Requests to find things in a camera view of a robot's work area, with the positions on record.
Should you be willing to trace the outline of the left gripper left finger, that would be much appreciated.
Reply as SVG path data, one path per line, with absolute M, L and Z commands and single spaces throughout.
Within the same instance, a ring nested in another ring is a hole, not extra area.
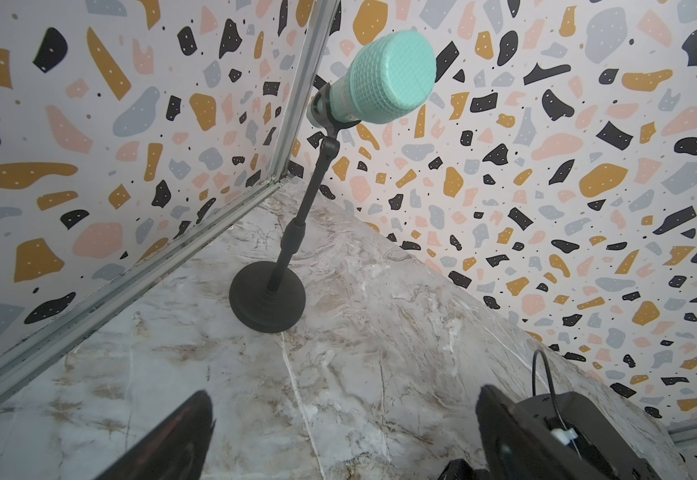
M 196 391 L 98 480 L 200 479 L 212 433 L 212 400 L 206 390 Z

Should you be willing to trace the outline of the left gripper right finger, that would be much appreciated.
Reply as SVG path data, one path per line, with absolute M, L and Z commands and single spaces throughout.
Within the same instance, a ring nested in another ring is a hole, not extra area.
M 481 388 L 475 413 L 492 478 L 570 478 L 565 445 L 497 387 Z

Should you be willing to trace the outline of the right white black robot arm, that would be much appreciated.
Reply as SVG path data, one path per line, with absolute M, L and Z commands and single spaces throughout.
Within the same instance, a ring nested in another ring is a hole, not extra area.
M 656 479 L 658 474 L 637 455 L 586 396 L 555 391 L 546 354 L 532 357 L 531 374 L 542 363 L 548 392 L 511 401 L 493 385 L 481 388 L 475 406 L 486 468 L 451 460 L 441 479 Z

